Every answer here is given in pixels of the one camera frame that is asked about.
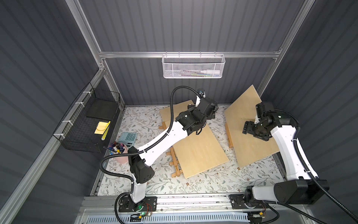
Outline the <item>large plywood board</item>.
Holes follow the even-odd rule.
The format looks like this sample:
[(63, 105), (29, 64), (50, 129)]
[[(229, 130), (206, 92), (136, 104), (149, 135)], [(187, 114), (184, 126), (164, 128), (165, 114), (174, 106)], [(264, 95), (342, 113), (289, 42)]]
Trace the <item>large plywood board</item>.
[(240, 168), (279, 152), (273, 138), (259, 139), (254, 132), (256, 105), (261, 99), (253, 85), (224, 112), (227, 129)]

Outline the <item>small wooden easel frame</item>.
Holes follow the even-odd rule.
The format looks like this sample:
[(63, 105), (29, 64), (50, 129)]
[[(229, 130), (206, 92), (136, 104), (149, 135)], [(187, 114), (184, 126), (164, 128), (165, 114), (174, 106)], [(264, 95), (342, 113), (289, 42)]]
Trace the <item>small wooden easel frame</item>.
[(227, 134), (228, 146), (229, 146), (230, 149), (233, 149), (234, 146), (233, 146), (232, 138), (231, 138), (230, 131), (229, 131), (227, 123), (225, 123), (225, 129), (226, 129), (226, 134)]

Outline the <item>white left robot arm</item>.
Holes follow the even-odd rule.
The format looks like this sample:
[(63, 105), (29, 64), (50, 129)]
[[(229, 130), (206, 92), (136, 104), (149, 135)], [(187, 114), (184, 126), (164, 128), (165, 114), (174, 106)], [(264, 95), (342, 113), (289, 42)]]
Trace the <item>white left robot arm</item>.
[(136, 149), (131, 147), (129, 153), (137, 153), (129, 156), (131, 177), (130, 198), (133, 203), (139, 203), (145, 199), (146, 183), (154, 176), (151, 165), (156, 159), (175, 143), (186, 138), (193, 132), (200, 134), (208, 119), (215, 117), (218, 104), (211, 98), (197, 97), (195, 105), (189, 105), (188, 109), (180, 112), (175, 118), (173, 105), (171, 109), (171, 123), (169, 128), (162, 132), (148, 144)]

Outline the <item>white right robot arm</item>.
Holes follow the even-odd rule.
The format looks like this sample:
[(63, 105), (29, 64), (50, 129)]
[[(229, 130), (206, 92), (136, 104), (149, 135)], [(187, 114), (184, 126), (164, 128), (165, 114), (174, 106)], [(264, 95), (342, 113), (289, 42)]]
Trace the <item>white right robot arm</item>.
[(300, 124), (288, 112), (274, 108), (271, 102), (256, 105), (257, 118), (246, 121), (244, 134), (263, 141), (275, 140), (284, 164), (286, 180), (273, 186), (248, 186), (243, 200), (254, 208), (260, 202), (314, 204), (330, 189), (310, 165), (298, 139)]

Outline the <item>wooden easel under boards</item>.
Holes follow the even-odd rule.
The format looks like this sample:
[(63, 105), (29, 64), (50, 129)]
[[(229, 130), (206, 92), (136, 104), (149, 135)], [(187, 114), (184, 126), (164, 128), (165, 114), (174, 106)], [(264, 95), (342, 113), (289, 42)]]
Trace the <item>wooden easel under boards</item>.
[(162, 122), (161, 125), (160, 125), (158, 128), (159, 128), (159, 130), (165, 130), (165, 129), (167, 129), (166, 123), (165, 123), (165, 122)]

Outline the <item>white tube in basket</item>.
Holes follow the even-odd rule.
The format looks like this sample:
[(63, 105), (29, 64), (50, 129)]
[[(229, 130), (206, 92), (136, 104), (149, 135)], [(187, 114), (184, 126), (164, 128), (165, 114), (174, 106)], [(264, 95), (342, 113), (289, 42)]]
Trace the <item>white tube in basket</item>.
[(200, 74), (211, 77), (219, 77), (221, 75), (220, 70), (203, 70), (200, 71)]

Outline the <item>teal desk calculator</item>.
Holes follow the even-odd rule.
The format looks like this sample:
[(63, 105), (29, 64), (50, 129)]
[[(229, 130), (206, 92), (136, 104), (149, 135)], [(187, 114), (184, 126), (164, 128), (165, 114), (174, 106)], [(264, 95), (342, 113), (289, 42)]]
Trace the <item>teal desk calculator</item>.
[(137, 134), (133, 132), (123, 132), (119, 136), (117, 142), (126, 145), (128, 148), (132, 147), (136, 142)]

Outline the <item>pink cup with markers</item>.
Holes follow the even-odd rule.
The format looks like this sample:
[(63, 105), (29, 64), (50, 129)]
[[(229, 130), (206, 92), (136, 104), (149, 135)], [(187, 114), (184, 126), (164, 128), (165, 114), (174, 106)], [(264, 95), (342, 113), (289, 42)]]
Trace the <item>pink cup with markers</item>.
[[(113, 142), (108, 146), (110, 154), (126, 154), (128, 153), (128, 147), (123, 143)], [(128, 163), (127, 156), (115, 157), (114, 160), (120, 164)]]

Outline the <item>black tray in basket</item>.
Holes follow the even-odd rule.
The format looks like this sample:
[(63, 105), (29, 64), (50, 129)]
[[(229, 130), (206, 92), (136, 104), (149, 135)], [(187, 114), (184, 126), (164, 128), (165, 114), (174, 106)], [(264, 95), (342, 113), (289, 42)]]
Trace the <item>black tray in basket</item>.
[(110, 121), (115, 116), (117, 108), (116, 102), (96, 99), (86, 113), (86, 117)]

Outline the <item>yellow sticky note pad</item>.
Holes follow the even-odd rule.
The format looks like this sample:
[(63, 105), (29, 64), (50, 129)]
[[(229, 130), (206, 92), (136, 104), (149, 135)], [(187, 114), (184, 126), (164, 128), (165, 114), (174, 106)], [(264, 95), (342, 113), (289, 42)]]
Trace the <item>yellow sticky note pad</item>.
[(100, 121), (97, 124), (94, 134), (104, 134), (107, 128), (109, 127), (110, 123), (111, 123), (110, 121)]

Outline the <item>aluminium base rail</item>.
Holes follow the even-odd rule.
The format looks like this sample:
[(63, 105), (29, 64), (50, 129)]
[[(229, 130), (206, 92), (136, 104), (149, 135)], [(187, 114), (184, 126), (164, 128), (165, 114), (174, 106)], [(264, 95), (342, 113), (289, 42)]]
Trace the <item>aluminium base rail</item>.
[[(183, 213), (183, 212), (226, 212), (234, 211), (262, 211), (258, 205), (249, 209), (244, 204), (239, 205), (239, 199), (232, 199), (231, 193), (205, 193), (205, 194), (166, 194), (157, 195), (156, 213)], [(78, 217), (89, 215), (113, 215), (117, 196), (90, 196), (84, 197)]]

